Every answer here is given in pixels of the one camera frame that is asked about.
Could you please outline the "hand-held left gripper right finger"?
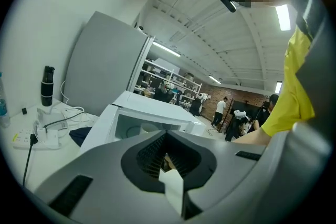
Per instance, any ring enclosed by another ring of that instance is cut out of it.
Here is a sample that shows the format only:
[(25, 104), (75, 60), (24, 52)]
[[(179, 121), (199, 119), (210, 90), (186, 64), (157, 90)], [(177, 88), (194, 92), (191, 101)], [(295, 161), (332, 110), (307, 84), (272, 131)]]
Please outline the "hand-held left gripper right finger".
[(183, 219), (192, 218), (231, 193), (264, 151), (265, 146), (168, 131), (165, 195)]

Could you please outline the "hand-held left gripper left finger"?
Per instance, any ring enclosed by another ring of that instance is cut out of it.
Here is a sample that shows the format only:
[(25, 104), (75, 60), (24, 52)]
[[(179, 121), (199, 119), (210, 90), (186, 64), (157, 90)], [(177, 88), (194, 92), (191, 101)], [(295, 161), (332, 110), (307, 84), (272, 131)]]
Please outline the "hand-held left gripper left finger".
[(103, 144), (80, 154), (35, 190), (60, 222), (181, 223), (159, 180), (165, 132)]

